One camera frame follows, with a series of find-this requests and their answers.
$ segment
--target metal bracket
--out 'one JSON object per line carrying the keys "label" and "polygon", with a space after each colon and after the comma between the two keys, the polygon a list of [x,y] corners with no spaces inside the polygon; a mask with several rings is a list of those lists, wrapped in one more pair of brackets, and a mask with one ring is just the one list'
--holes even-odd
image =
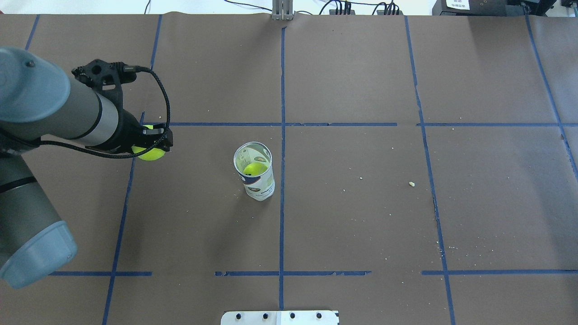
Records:
{"label": "metal bracket", "polygon": [[273,0],[273,20],[293,20],[293,0]]}
{"label": "metal bracket", "polygon": [[221,325],[339,325],[338,311],[226,312]]}

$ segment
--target metal plate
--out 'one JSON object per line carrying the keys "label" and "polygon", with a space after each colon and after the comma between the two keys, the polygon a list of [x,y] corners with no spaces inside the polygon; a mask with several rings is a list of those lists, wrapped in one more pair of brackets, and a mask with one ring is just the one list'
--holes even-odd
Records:
{"label": "metal plate", "polygon": [[226,312],[221,325],[276,324],[276,325],[338,325],[338,311],[259,311]]}

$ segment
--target white label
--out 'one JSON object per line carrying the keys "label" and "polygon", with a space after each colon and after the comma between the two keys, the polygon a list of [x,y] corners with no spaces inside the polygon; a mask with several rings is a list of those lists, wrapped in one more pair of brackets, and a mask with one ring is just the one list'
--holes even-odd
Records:
{"label": "white label", "polygon": [[448,7],[460,10],[469,10],[469,0],[446,0]]}

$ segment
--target light blue cap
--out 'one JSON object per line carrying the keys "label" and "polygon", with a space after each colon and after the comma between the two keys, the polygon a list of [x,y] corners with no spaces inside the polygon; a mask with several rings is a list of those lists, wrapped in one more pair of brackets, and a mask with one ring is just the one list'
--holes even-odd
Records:
{"label": "light blue cap", "polygon": [[19,289],[36,282],[71,261],[76,243],[65,221],[58,221],[37,233],[0,268],[0,278]]}
{"label": "light blue cap", "polygon": [[66,73],[17,47],[0,46],[0,121],[28,123],[59,110],[70,94]]}

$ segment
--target blue tape line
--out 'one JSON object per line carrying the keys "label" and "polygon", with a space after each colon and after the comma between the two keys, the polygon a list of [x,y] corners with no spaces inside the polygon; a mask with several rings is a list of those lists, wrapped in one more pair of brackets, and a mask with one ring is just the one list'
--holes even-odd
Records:
{"label": "blue tape line", "polygon": [[280,127],[281,123],[237,123],[237,122],[171,122],[171,126],[181,127]]}
{"label": "blue tape line", "polygon": [[[109,271],[54,271],[50,276],[112,276]],[[153,276],[152,272],[126,271],[116,272],[115,276]]]}
{"label": "blue tape line", "polygon": [[285,29],[281,29],[281,189],[279,210],[279,310],[284,309],[284,263],[285,263]]}
{"label": "blue tape line", "polygon": [[397,123],[286,123],[288,127],[396,127]]}
{"label": "blue tape line", "polygon": [[[474,269],[448,271],[450,275],[578,274],[578,269]],[[443,275],[444,271],[421,271],[422,275]]]}
{"label": "blue tape line", "polygon": [[[283,276],[365,276],[371,271],[283,271]],[[278,271],[225,271],[215,272],[215,276],[279,276]]]}
{"label": "blue tape line", "polygon": [[371,274],[371,271],[285,271],[287,276],[365,276]]}
{"label": "blue tape line", "polygon": [[162,15],[160,14],[160,15],[158,15],[157,34],[154,37],[153,55],[150,57],[150,69],[151,70],[154,67],[154,59],[157,56],[158,35],[161,33],[161,22],[162,22]]}
{"label": "blue tape line", "polygon": [[558,108],[556,107],[556,103],[554,102],[554,96],[552,96],[552,90],[550,88],[550,84],[548,83],[548,78],[546,78],[546,73],[544,72],[544,68],[542,67],[542,60],[540,60],[540,55],[538,54],[538,48],[536,47],[536,43],[534,42],[534,34],[532,33],[532,27],[530,26],[530,18],[526,15],[526,26],[528,27],[528,34],[530,36],[530,42],[532,43],[532,49],[534,50],[534,56],[536,57],[536,62],[538,63],[538,68],[540,68],[540,74],[542,75],[542,79],[544,80],[544,85],[546,86],[546,91],[548,92],[548,98],[550,99],[550,103],[552,105],[552,110],[554,111],[554,115],[556,116],[556,121],[558,122],[558,126],[560,127],[560,133],[564,138],[564,145],[566,147],[566,152],[568,154],[568,158],[570,159],[570,165],[572,165],[572,171],[574,172],[574,177],[578,181],[578,169],[576,168],[576,162],[574,160],[574,155],[572,154],[572,149],[570,148],[570,144],[568,143],[568,138],[566,137],[566,132],[564,131],[564,126],[562,126],[562,120],[560,119],[560,114],[558,112]]}
{"label": "blue tape line", "polygon": [[51,276],[111,276],[109,271],[54,271]]}
{"label": "blue tape line", "polygon": [[115,276],[153,276],[153,273],[143,271],[123,271],[123,272],[117,271]]}
{"label": "blue tape line", "polygon": [[26,47],[24,48],[26,51],[30,48],[30,43],[32,43],[32,37],[34,37],[34,32],[36,32],[36,26],[38,25],[38,20],[40,20],[40,15],[36,15],[36,19],[34,20],[34,25],[32,25],[32,30],[30,31],[30,35],[28,36],[28,41],[26,42]]}
{"label": "blue tape line", "polygon": [[418,123],[421,127],[557,127],[556,123]]}
{"label": "blue tape line", "polygon": [[[145,124],[160,124],[159,122],[146,122]],[[246,123],[246,122],[171,122],[171,126],[193,127],[279,127],[283,123]],[[286,127],[396,127],[397,123],[285,123]]]}
{"label": "blue tape line", "polygon": [[413,86],[414,86],[414,89],[416,92],[417,107],[419,108],[419,114],[420,114],[421,135],[422,135],[423,141],[424,141],[425,161],[426,161],[427,167],[428,167],[429,185],[431,187],[432,198],[433,198],[433,209],[435,212],[435,220],[436,220],[436,223],[438,225],[438,242],[439,242],[439,250],[440,250],[440,253],[442,255],[441,257],[442,257],[442,267],[443,267],[443,271],[444,271],[443,276],[444,276],[444,280],[446,283],[447,305],[448,305],[448,310],[450,312],[450,322],[452,325],[455,325],[454,303],[453,303],[453,299],[451,297],[450,277],[449,277],[449,274],[447,272],[446,251],[444,249],[445,246],[443,244],[442,223],[441,223],[440,218],[439,218],[438,199],[436,196],[435,184],[434,184],[434,173],[432,172],[431,160],[429,158],[428,141],[427,141],[427,135],[425,133],[425,126],[424,126],[424,114],[423,114],[423,110],[421,108],[420,95],[417,92],[417,73],[416,73],[416,63],[415,63],[415,60],[413,57],[412,37],[411,37],[410,32],[409,32],[409,22],[407,20],[407,16],[404,16],[403,18],[405,19],[405,32],[407,34],[407,46],[409,49],[409,58],[410,58],[410,61],[412,63]]}
{"label": "blue tape line", "polygon": [[[144,119],[145,119],[145,113],[142,112],[142,114],[140,115],[140,124],[141,125],[142,125]],[[120,218],[120,226],[118,228],[118,237],[116,239],[116,248],[114,250],[114,260],[112,262],[112,272],[111,272],[112,274],[110,275],[109,290],[108,290],[108,293],[106,295],[105,312],[104,312],[104,315],[102,316],[102,325],[106,325],[106,322],[108,321],[108,313],[110,310],[110,301],[112,299],[112,291],[114,290],[114,279],[116,277],[116,269],[118,266],[118,257],[120,255],[120,246],[121,246],[121,243],[123,242],[124,223],[125,223],[126,218],[127,218],[128,197],[131,194],[132,178],[133,178],[134,173],[135,173],[135,161],[136,161],[136,158],[133,158],[131,161],[131,172],[128,175],[127,192],[124,196],[123,214]]]}

